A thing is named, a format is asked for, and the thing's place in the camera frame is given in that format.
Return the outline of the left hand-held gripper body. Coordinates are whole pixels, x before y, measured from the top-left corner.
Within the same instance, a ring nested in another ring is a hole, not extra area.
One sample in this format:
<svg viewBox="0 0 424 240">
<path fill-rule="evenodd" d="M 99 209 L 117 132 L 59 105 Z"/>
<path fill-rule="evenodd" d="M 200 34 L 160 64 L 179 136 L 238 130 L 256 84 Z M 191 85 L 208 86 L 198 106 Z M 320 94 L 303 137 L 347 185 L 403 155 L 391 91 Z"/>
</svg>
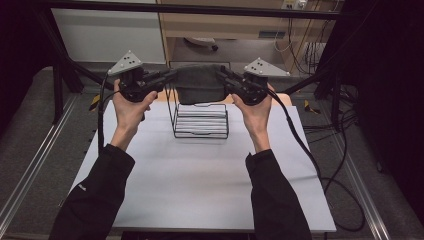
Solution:
<svg viewBox="0 0 424 240">
<path fill-rule="evenodd" d="M 119 91 L 130 102 L 141 102 L 150 92 L 158 91 L 154 82 L 158 74 L 145 71 L 141 60 L 131 50 L 108 70 L 107 75 L 120 79 Z"/>
</svg>

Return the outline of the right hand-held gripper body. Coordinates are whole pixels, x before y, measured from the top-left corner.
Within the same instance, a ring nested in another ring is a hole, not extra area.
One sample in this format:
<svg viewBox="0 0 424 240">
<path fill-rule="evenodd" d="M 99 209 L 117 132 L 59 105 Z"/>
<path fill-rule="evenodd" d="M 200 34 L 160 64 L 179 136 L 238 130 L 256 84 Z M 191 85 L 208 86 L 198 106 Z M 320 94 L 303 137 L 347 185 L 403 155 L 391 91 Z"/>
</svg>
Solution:
<svg viewBox="0 0 424 240">
<path fill-rule="evenodd" d="M 243 68 L 243 73 L 233 73 L 235 80 L 233 92 L 245 105 L 254 106 L 267 96 L 274 95 L 268 86 L 270 77 L 289 77 L 290 73 L 258 57 Z"/>
</svg>

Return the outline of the dark grey cloth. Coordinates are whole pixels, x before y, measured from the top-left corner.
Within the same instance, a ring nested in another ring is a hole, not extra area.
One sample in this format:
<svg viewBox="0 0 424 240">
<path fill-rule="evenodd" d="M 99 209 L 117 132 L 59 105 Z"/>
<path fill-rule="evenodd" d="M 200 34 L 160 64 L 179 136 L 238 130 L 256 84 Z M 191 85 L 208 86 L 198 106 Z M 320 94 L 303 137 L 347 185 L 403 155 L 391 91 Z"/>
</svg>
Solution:
<svg viewBox="0 0 424 240">
<path fill-rule="evenodd" d="M 174 86 L 179 102 L 183 105 L 193 105 L 223 101 L 228 92 L 217 78 L 216 72 L 220 71 L 220 68 L 217 64 L 178 68 Z"/>
</svg>

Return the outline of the black wire rack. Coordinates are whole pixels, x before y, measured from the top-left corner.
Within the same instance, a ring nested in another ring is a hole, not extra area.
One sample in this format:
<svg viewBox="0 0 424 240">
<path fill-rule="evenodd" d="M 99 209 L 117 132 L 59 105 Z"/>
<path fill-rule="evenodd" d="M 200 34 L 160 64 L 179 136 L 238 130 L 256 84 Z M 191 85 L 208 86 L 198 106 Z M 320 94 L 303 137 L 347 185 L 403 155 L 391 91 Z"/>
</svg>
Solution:
<svg viewBox="0 0 424 240">
<path fill-rule="evenodd" d="M 170 62 L 170 68 L 177 69 L 188 65 L 223 65 L 220 62 Z M 174 81 L 165 87 L 165 91 L 177 92 Z M 167 102 L 173 135 L 175 138 L 211 138 L 227 139 L 229 135 L 228 111 L 225 103 L 210 102 L 193 105 L 183 105 L 180 102 Z"/>
</svg>

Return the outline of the person's left hand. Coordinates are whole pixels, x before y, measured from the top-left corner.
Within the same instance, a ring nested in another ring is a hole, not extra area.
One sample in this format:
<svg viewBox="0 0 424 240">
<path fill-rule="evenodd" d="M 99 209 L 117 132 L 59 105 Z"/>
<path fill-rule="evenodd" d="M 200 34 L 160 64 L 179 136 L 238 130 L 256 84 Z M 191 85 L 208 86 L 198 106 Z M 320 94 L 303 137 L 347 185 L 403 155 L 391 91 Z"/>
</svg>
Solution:
<svg viewBox="0 0 424 240">
<path fill-rule="evenodd" d="M 114 81 L 115 94 L 113 96 L 117 129 L 126 134 L 135 135 L 144 113 L 150 110 L 150 105 L 156 100 L 158 93 L 152 91 L 141 102 L 130 102 L 118 92 L 119 83 L 120 80 Z"/>
</svg>

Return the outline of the person's right hand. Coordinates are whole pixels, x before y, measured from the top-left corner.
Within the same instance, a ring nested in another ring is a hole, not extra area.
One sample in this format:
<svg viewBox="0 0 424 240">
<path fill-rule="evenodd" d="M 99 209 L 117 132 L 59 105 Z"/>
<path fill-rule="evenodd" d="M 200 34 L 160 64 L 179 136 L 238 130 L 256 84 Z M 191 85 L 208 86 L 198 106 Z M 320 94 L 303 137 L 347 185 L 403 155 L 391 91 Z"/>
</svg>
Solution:
<svg viewBox="0 0 424 240">
<path fill-rule="evenodd" d="M 244 124 L 250 134 L 264 134 L 267 132 L 272 98 L 267 95 L 259 104 L 246 105 L 237 94 L 231 95 L 235 106 L 241 111 Z"/>
</svg>

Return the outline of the office chair base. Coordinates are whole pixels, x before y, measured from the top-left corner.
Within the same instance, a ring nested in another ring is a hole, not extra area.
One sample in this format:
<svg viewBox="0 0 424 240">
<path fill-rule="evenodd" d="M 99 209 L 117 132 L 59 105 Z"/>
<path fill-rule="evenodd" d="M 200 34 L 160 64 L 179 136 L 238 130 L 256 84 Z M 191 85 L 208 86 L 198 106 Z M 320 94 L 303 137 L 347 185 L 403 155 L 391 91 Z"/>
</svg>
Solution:
<svg viewBox="0 0 424 240">
<path fill-rule="evenodd" d="M 209 47 L 212 51 L 217 51 L 219 49 L 214 38 L 186 37 L 185 40 L 197 46 Z"/>
</svg>

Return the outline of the light wooden desk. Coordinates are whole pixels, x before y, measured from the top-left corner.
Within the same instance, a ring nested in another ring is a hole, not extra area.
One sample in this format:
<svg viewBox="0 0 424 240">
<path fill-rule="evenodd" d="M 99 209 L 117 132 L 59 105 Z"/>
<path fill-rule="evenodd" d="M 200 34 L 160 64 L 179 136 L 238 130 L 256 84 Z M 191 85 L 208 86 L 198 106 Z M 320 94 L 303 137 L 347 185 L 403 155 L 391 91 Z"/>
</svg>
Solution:
<svg viewBox="0 0 424 240">
<path fill-rule="evenodd" d="M 206 6 L 230 6 L 248 8 L 282 9 L 283 0 L 156 0 L 159 4 L 187 4 Z M 343 0 L 308 0 L 303 11 L 338 12 Z M 316 42 L 327 42 L 334 22 L 332 20 L 251 18 L 212 15 L 159 15 L 162 33 L 166 40 L 166 58 L 172 58 L 171 42 L 177 38 L 218 39 L 270 39 L 281 54 L 286 70 L 300 73 L 305 47 Z"/>
</svg>

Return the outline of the white cabinet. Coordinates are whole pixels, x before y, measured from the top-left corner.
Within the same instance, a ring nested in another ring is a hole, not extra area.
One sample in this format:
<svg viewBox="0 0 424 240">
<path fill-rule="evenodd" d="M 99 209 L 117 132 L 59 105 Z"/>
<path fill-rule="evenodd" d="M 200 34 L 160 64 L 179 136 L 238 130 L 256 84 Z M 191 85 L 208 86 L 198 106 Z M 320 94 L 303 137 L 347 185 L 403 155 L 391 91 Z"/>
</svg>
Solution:
<svg viewBox="0 0 424 240">
<path fill-rule="evenodd" d="M 78 62 L 116 62 L 128 51 L 142 62 L 164 63 L 155 13 L 52 10 L 66 50 Z"/>
</svg>

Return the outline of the white power strip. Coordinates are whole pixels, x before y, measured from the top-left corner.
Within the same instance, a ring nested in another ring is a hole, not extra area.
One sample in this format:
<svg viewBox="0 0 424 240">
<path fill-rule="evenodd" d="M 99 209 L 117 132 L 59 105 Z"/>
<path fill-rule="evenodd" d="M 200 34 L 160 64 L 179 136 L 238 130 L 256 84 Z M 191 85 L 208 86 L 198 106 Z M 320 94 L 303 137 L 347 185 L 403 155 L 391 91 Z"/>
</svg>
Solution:
<svg viewBox="0 0 424 240">
<path fill-rule="evenodd" d="M 308 0 L 283 0 L 282 9 L 286 10 L 303 10 Z"/>
</svg>

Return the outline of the white table board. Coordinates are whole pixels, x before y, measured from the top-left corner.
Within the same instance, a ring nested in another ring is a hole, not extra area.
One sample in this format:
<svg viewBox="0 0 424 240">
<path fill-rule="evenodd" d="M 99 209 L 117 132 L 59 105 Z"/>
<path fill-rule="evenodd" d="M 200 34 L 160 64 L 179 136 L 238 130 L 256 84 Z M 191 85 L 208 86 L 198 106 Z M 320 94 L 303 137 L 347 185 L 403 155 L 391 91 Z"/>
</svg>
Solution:
<svg viewBox="0 0 424 240">
<path fill-rule="evenodd" d="M 135 166 L 116 229 L 251 232 L 251 183 L 245 158 L 253 146 L 240 110 L 227 107 L 227 139 L 175 138 L 168 106 L 152 104 L 127 152 Z M 314 233 L 336 227 L 316 170 L 302 150 L 306 138 L 295 107 L 274 106 L 268 132 L 282 172 Z"/>
</svg>

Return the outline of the black metal frame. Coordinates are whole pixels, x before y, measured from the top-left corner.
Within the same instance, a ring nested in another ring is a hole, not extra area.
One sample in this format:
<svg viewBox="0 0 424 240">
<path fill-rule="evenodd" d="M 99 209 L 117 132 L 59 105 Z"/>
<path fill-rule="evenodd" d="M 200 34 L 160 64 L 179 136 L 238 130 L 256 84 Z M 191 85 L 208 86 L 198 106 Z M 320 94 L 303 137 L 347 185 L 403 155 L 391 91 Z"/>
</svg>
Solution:
<svg viewBox="0 0 424 240">
<path fill-rule="evenodd" d="M 102 84 L 102 78 L 78 64 L 69 56 L 61 34 L 56 30 L 57 24 L 54 20 L 47 18 L 51 9 L 317 20 L 346 20 L 352 17 L 351 13 L 340 12 L 94 0 L 34 0 L 31 7 L 35 11 L 40 28 L 44 31 L 53 48 L 53 56 L 57 59 L 59 68 L 69 72 L 69 78 L 65 79 L 65 82 L 71 90 L 75 91 L 82 88 L 80 75 L 99 85 Z"/>
</svg>

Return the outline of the aluminium floor rail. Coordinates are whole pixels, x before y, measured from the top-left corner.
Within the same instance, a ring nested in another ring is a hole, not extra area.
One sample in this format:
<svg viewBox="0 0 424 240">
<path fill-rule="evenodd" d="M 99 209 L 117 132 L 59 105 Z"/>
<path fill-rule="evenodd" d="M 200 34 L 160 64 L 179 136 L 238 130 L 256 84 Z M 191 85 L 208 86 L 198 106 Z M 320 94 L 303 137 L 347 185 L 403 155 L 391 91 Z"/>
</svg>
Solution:
<svg viewBox="0 0 424 240">
<path fill-rule="evenodd" d="M 377 207 L 371 197 L 360 172 L 356 168 L 352 157 L 350 156 L 347 146 L 341 135 L 334 136 L 334 142 L 338 150 L 345 160 L 344 168 L 351 182 L 353 191 L 364 210 L 365 219 L 375 240 L 390 240 L 390 234 L 386 225 L 380 216 Z"/>
<path fill-rule="evenodd" d="M 79 100 L 79 95 L 71 95 L 65 103 L 64 113 L 59 118 L 56 124 L 53 124 L 49 129 L 48 134 L 44 138 L 35 155 L 32 157 L 28 167 L 25 169 L 22 177 L 14 188 L 7 202 L 0 210 L 0 236 L 4 235 L 10 223 L 12 222 L 16 212 L 22 204 L 27 192 L 31 188 L 34 179 L 42 168 L 46 158 L 48 157 L 57 138 L 62 132 L 69 116 L 71 115 L 76 102 Z"/>
</svg>

